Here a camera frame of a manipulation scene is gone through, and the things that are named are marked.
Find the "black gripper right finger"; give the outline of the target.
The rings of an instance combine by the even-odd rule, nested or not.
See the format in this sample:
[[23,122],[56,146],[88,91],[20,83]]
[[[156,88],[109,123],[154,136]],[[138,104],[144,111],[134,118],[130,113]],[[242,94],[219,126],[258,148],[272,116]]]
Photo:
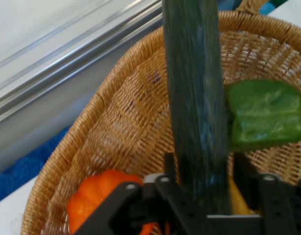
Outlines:
[[233,156],[233,181],[249,209],[261,212],[264,235],[301,235],[301,179],[296,185],[259,173],[242,153]]

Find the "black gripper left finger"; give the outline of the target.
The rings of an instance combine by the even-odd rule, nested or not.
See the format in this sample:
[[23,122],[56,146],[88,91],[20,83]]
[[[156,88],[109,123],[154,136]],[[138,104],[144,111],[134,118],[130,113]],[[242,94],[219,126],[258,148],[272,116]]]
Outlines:
[[158,223],[164,234],[201,235],[207,217],[176,182],[173,153],[164,157],[164,173],[149,183],[122,183],[76,231],[78,235],[137,235]]

